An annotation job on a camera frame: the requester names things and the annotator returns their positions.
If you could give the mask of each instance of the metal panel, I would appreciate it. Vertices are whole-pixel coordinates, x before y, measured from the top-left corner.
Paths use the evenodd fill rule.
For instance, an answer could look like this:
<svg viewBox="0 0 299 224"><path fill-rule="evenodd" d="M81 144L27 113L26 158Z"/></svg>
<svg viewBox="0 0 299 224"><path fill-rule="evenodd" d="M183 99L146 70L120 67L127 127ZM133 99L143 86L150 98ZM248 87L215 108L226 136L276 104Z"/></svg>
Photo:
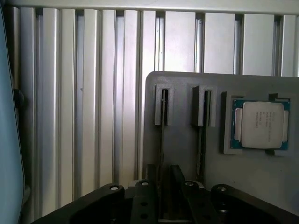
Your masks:
<svg viewBox="0 0 299 224"><path fill-rule="evenodd" d="M84 10L81 196L98 186L100 12Z"/></svg>
<svg viewBox="0 0 299 224"><path fill-rule="evenodd" d="M43 16L37 14L36 17L36 169L37 169L37 186L38 199L37 202L38 213L37 217L42 216L42 150L43 148Z"/></svg>
<svg viewBox="0 0 299 224"><path fill-rule="evenodd" d="M195 68L194 72L203 72L204 19L195 22Z"/></svg>
<svg viewBox="0 0 299 224"><path fill-rule="evenodd" d="M142 71L140 77L141 83L140 83L140 90L139 90L140 120L139 120L138 179L143 178L142 174L143 174L145 81L148 74L155 69L155 31L156 31L156 12L144 11L142 17Z"/></svg>
<svg viewBox="0 0 299 224"><path fill-rule="evenodd" d="M155 71L164 71L165 17L156 17Z"/></svg>
<svg viewBox="0 0 299 224"><path fill-rule="evenodd" d="M296 0L6 0L9 5L59 7L59 8L102 8L102 9L150 9L206 12L239 12L255 14L297 14Z"/></svg>
<svg viewBox="0 0 299 224"><path fill-rule="evenodd" d="M204 47L205 73L233 73L234 35L235 14L206 13Z"/></svg>
<svg viewBox="0 0 299 224"><path fill-rule="evenodd" d="M166 12L165 71L194 71L195 13Z"/></svg>
<svg viewBox="0 0 299 224"><path fill-rule="evenodd" d="M81 197L83 148L83 57L84 16L77 14L77 69L76 69L76 147L74 157L74 199Z"/></svg>
<svg viewBox="0 0 299 224"><path fill-rule="evenodd" d="M122 163L124 26L124 15L118 15L116 17L116 74L114 82L114 182L119 182Z"/></svg>
<svg viewBox="0 0 299 224"><path fill-rule="evenodd" d="M273 15L244 16L244 75L272 75Z"/></svg>
<svg viewBox="0 0 299 224"><path fill-rule="evenodd" d="M234 75L239 75L241 73L241 58L242 58L242 20L235 20L235 43L234 43Z"/></svg>
<svg viewBox="0 0 299 224"><path fill-rule="evenodd" d="M194 75L193 73L169 73L157 74L148 77L148 89L146 90L145 128L144 139L146 142L144 155L145 162L156 161L157 151L155 148L160 139L160 130L154 126L153 111L154 96L153 90L159 82L172 84L175 97L173 124L169 127L171 134L165 131L164 135L164 164L178 162L186 178L192 179L196 176L196 156L198 147L198 130L190 125L192 110L191 85L218 85L217 95L227 91L227 129L231 128L231 105L232 96L244 95L256 100L267 100L269 92L289 92L296 96L299 94L299 80L297 78L279 77L250 77L242 75ZM279 98L291 98L290 94L278 95ZM222 113L223 104L218 102L215 111L218 115ZM222 121L216 120L217 128L206 130L206 156L205 169L202 170L202 178L207 189L218 183L224 183L248 192L269 203L286 209L294 214L299 214L297 200L294 196L299 189L298 161L299 161L299 119L297 113L290 112L289 119L289 148L288 154L284 156L271 156L263 150L243 150L242 155L225 155L219 151L223 146L223 132L221 131ZM230 133L227 133L226 146L230 146Z"/></svg>
<svg viewBox="0 0 299 224"><path fill-rule="evenodd" d="M113 182L115 16L103 10L99 186Z"/></svg>
<svg viewBox="0 0 299 224"><path fill-rule="evenodd" d="M20 141L26 182L31 197L23 208L24 222L31 223L39 214L39 157L36 148L36 13L22 8L20 13L21 48L20 89L26 96L26 109L20 114Z"/></svg>
<svg viewBox="0 0 299 224"><path fill-rule="evenodd" d="M42 216L58 208L60 14L43 10Z"/></svg>
<svg viewBox="0 0 299 224"><path fill-rule="evenodd" d="M20 10L15 7L5 7L5 26L10 69L14 78L14 88L19 88L20 68Z"/></svg>
<svg viewBox="0 0 299 224"><path fill-rule="evenodd" d="M296 16L283 17L281 76L294 76Z"/></svg>
<svg viewBox="0 0 299 224"><path fill-rule="evenodd" d="M295 26L294 76L299 77L299 16L296 17Z"/></svg>
<svg viewBox="0 0 299 224"><path fill-rule="evenodd" d="M60 204L74 200L76 13L61 11Z"/></svg>
<svg viewBox="0 0 299 224"><path fill-rule="evenodd" d="M139 84L139 13L125 11L123 71L123 133L119 184L134 180L137 153Z"/></svg>

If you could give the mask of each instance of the silver metal wall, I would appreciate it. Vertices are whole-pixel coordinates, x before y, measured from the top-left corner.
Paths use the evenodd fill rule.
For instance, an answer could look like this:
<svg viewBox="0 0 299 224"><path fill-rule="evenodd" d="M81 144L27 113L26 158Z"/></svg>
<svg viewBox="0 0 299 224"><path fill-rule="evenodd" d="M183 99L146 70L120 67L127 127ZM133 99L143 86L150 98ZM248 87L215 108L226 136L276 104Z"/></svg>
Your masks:
<svg viewBox="0 0 299 224"><path fill-rule="evenodd" d="M142 178L150 72L299 75L299 2L126 2L8 1L12 71L26 97L25 223Z"/></svg>

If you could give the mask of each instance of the blue panel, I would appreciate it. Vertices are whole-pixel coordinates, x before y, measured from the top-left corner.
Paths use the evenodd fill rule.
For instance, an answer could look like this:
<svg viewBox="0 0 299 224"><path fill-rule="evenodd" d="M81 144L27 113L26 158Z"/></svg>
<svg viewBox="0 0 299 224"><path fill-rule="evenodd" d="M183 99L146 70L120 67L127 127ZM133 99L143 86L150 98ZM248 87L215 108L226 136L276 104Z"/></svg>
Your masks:
<svg viewBox="0 0 299 224"><path fill-rule="evenodd" d="M2 8L0 18L0 224L17 224L24 175Z"/></svg>

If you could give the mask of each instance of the gray fixture plate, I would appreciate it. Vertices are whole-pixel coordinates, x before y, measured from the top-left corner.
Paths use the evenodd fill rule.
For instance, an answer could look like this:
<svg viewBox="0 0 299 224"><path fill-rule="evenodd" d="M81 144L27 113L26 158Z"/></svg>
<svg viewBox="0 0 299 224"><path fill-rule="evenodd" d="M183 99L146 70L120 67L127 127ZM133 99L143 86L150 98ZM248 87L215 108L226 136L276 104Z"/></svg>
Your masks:
<svg viewBox="0 0 299 224"><path fill-rule="evenodd" d="M155 125L156 85L172 85L169 125L164 129L164 165L178 164L187 179L196 178L198 127L192 125L192 88L217 89L215 127L206 129L204 184L223 183L299 215L299 119L296 105L299 79L183 72L152 72L146 81L143 164L157 163L160 128ZM223 93L244 93L246 99L268 100L269 94L292 96L289 117L289 154L244 149L240 155L223 153Z"/></svg>

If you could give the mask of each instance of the screw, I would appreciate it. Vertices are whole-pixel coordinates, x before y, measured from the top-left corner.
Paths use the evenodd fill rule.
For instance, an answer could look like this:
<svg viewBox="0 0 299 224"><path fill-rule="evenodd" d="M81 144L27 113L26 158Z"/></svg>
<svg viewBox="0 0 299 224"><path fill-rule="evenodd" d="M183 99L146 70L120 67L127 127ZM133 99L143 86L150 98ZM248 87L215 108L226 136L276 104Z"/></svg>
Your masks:
<svg viewBox="0 0 299 224"><path fill-rule="evenodd" d="M188 181L188 182L186 182L186 185L189 187L192 187L194 185L194 183L192 181Z"/></svg>
<svg viewBox="0 0 299 224"><path fill-rule="evenodd" d="M118 186L113 186L110 188L110 190L117 190L118 189Z"/></svg>
<svg viewBox="0 0 299 224"><path fill-rule="evenodd" d="M226 188L223 187L223 186L219 186L219 187L217 187L217 190L219 190L219 191L226 191Z"/></svg>

